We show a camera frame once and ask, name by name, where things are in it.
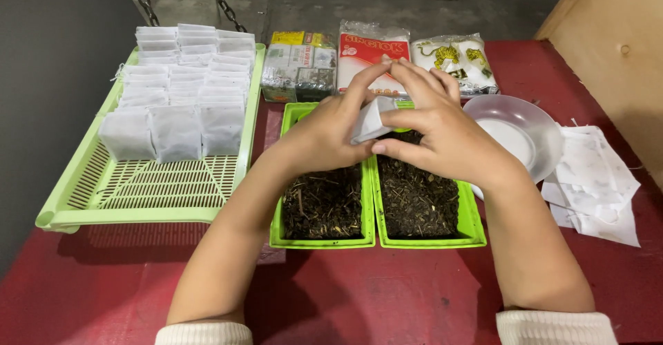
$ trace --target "wooden panel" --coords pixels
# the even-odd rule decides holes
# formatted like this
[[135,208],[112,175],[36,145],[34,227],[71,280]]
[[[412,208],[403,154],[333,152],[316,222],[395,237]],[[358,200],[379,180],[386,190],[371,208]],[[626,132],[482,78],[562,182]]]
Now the wooden panel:
[[663,188],[663,0],[560,1],[539,35],[555,49]]

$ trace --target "person's right hand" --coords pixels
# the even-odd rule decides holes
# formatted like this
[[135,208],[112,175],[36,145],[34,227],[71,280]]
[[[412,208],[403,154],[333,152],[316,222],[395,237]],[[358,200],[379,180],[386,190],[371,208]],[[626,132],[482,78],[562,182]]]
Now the person's right hand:
[[383,124],[408,127],[424,137],[419,145],[383,139],[373,145],[373,153],[482,190],[503,186],[514,175],[529,177],[518,159],[463,112],[458,81],[451,75],[435,68],[427,71],[403,58],[393,63],[391,75],[403,85],[415,109],[384,112]]

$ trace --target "forearm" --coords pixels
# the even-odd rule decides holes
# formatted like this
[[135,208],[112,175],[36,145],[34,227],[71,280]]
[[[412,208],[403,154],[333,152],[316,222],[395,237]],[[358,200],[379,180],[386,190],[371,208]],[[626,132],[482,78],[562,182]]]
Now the forearm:
[[243,323],[244,296],[278,198],[291,179],[278,151],[258,159],[187,263],[167,324],[204,318]]
[[594,311],[589,284],[527,173],[483,193],[505,308]]

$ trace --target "hand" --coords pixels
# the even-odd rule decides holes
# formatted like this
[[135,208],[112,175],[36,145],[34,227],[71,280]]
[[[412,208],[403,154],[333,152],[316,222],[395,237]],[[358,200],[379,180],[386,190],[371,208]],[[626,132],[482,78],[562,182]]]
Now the hand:
[[350,138],[361,106],[375,98],[368,87],[389,70],[391,62],[385,60],[362,70],[343,95],[324,99],[270,148],[285,156],[292,175],[343,168],[372,155],[375,140],[350,145]]
[[385,126],[409,127],[423,134],[419,145],[384,139],[373,152],[425,171],[464,180],[482,189],[503,186],[525,167],[460,107],[458,82],[439,69],[426,71],[405,59],[394,62],[391,75],[402,83],[415,109],[381,114]]

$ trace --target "light green plastic tray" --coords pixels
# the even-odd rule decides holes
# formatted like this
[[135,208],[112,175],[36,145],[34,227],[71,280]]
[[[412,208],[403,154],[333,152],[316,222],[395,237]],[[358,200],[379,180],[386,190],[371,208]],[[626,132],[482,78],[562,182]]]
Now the light green plastic tray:
[[[288,103],[283,113],[281,135],[293,127],[295,122],[308,114],[318,103]],[[289,240],[284,239],[285,230],[281,220],[281,204],[283,197],[278,199],[277,210],[272,219],[269,233],[269,246],[273,248],[292,249],[345,249],[365,248],[375,246],[375,212],[373,210],[373,180],[370,172],[371,165],[375,164],[375,156],[361,163],[361,235],[362,239],[338,240]]]
[[[399,109],[414,109],[412,102],[399,102]],[[375,201],[375,217],[380,233],[380,245],[384,248],[402,249],[451,249],[486,246],[486,236],[481,225],[481,216],[474,200],[474,194],[469,184],[456,180],[458,184],[458,238],[454,239],[428,239],[405,240],[390,239],[386,234],[385,211],[382,204],[382,191],[380,187],[380,174],[377,160],[371,161],[373,174],[373,201]]]
[[[122,83],[115,81],[35,224],[73,233],[86,224],[211,222],[249,168],[265,45],[256,44],[256,50],[239,155],[169,164],[114,163],[97,130],[104,114],[117,107]],[[137,64],[137,51],[126,64]]]

